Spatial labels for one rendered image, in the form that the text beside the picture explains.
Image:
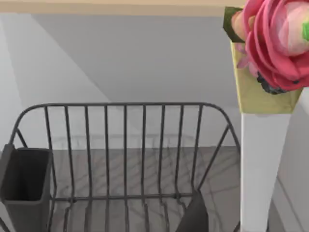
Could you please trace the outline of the white vase with pink flower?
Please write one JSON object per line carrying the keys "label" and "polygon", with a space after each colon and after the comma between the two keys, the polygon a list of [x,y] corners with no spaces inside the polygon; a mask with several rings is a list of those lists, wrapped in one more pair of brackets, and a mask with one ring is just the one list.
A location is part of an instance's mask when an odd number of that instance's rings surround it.
{"label": "white vase with pink flower", "polygon": [[241,114],[240,222],[267,232],[268,213],[291,115],[309,114],[309,0],[246,0],[226,7]]}

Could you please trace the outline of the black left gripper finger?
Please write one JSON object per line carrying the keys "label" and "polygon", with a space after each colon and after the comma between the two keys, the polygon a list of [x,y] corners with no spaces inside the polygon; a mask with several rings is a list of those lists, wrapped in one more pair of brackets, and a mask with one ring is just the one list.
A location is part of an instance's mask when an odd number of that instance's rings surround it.
{"label": "black left gripper finger", "polygon": [[209,215],[200,191],[194,193],[176,232],[209,232]]}

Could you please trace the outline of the pale wooden board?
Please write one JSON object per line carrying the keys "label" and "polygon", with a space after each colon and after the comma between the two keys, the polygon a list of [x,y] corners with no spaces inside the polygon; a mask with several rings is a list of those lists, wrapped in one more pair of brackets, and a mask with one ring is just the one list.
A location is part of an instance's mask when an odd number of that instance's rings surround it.
{"label": "pale wooden board", "polygon": [[222,16],[246,0],[0,0],[0,13]]}

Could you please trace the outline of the dark grey cutlery holder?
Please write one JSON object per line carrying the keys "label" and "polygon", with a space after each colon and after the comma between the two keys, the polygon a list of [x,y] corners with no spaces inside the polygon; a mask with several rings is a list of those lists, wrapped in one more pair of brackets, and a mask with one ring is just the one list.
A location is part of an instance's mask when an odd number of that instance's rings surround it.
{"label": "dark grey cutlery holder", "polygon": [[47,232],[52,152],[6,144],[0,158],[0,200],[15,232]]}

